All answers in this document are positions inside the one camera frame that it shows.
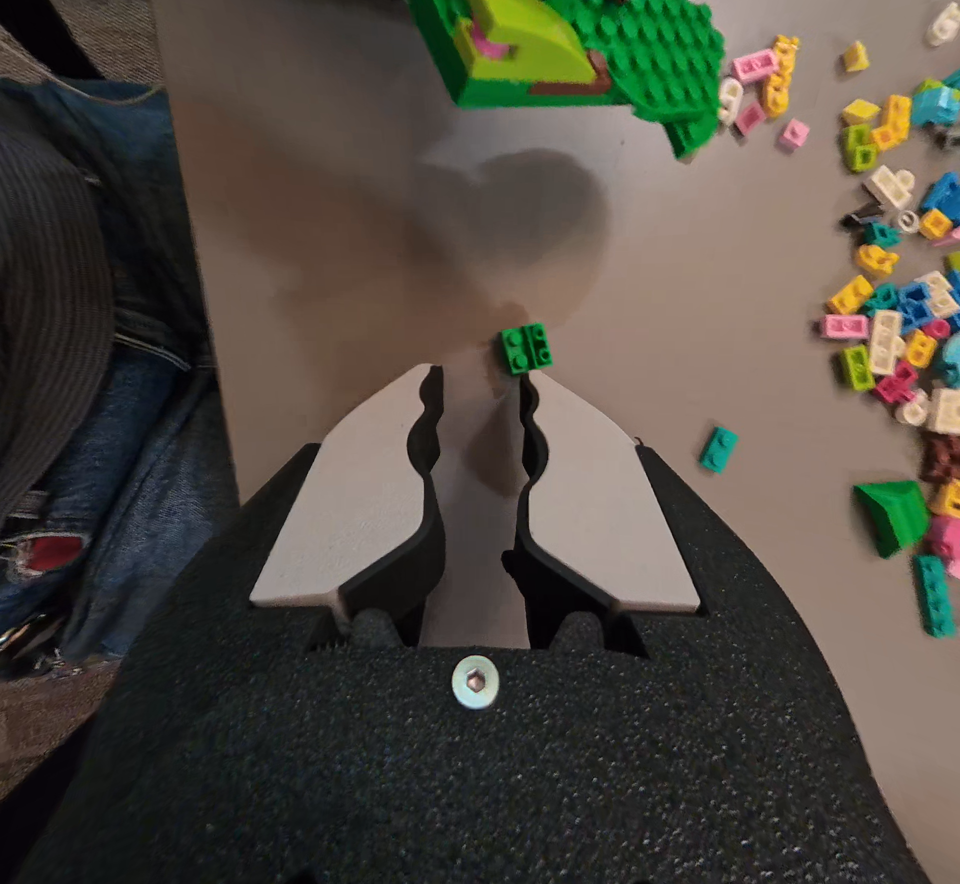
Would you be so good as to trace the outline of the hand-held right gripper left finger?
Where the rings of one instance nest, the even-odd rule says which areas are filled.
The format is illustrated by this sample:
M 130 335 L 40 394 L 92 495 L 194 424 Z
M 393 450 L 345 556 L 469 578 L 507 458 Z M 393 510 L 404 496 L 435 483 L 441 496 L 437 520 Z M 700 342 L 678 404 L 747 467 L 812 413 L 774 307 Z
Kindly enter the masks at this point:
M 447 559 L 432 478 L 444 377 L 439 365 L 415 365 L 330 430 L 253 584 L 252 606 L 326 608 L 339 627 L 378 610 L 404 644 L 420 644 Z

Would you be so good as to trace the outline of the green lego brick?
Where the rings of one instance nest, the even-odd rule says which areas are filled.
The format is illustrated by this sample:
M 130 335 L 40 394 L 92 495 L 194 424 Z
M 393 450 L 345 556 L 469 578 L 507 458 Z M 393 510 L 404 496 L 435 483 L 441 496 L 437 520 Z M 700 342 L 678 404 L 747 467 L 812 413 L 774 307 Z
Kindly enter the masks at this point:
M 508 374 L 520 376 L 553 366 L 554 359 L 542 323 L 505 328 L 499 332 L 499 346 Z

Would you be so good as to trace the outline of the person's dark striped sweater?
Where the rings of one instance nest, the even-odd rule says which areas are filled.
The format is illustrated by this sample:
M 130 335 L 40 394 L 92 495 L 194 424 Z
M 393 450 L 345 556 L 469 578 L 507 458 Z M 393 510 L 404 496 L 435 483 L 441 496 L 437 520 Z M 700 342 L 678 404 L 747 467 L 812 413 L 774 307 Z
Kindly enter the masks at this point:
M 90 186 L 2 98 L 1 517 L 66 448 L 103 381 L 113 278 Z

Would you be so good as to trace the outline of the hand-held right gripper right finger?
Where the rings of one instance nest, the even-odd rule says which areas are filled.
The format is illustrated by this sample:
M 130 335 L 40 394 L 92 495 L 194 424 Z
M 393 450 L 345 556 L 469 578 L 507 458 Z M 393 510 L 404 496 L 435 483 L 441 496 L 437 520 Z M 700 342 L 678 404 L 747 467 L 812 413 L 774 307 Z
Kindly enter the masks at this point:
M 601 650 L 644 657 L 634 619 L 688 617 L 702 599 L 639 444 L 545 372 L 519 382 L 522 466 L 513 545 L 502 564 L 533 650 L 584 624 Z

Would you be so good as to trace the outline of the green lego build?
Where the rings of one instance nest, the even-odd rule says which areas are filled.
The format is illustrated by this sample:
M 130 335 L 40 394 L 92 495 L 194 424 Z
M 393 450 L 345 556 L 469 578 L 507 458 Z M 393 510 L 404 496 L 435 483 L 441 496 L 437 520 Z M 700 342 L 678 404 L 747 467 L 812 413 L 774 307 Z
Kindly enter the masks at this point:
M 462 109 L 628 107 L 675 158 L 718 127 L 723 36 L 689 0 L 405 0 Z

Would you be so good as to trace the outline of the pile of colourful lego pieces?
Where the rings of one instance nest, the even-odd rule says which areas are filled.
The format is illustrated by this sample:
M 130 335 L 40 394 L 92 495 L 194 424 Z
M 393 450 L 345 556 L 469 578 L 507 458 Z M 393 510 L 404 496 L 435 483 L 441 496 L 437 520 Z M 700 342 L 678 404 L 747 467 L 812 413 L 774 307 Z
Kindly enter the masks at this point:
M 918 477 L 942 520 L 958 518 L 958 164 L 929 186 L 885 153 L 911 135 L 958 155 L 958 71 L 881 104 L 842 111 L 838 149 L 864 202 L 839 220 L 855 277 L 823 304 L 841 380 L 921 439 Z

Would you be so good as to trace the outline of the green lego slope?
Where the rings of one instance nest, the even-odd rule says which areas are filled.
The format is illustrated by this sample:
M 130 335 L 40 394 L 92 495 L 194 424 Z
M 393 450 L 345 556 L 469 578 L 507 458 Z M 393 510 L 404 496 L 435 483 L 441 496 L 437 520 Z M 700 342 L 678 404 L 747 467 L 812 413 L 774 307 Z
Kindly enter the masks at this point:
M 915 480 L 863 483 L 852 493 L 870 519 L 877 554 L 890 559 L 918 544 L 930 527 L 925 494 Z

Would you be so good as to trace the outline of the person's jeans leg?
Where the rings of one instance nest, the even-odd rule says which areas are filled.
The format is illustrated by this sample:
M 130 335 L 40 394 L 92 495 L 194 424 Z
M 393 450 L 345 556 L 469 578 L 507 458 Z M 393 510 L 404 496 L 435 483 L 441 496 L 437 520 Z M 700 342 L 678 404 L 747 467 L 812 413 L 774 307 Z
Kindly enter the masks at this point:
M 168 99 L 103 80 L 3 97 L 87 180 L 114 287 L 98 394 L 2 521 L 7 676 L 36 652 L 124 656 L 238 494 Z

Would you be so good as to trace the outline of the long teal lego plate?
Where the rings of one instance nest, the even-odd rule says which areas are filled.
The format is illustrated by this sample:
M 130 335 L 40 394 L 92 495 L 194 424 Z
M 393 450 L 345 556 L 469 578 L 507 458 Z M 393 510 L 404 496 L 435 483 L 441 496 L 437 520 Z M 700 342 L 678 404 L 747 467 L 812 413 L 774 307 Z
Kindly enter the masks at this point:
M 932 638 L 953 638 L 956 625 L 944 565 L 939 558 L 926 554 L 914 556 L 912 564 L 924 631 Z

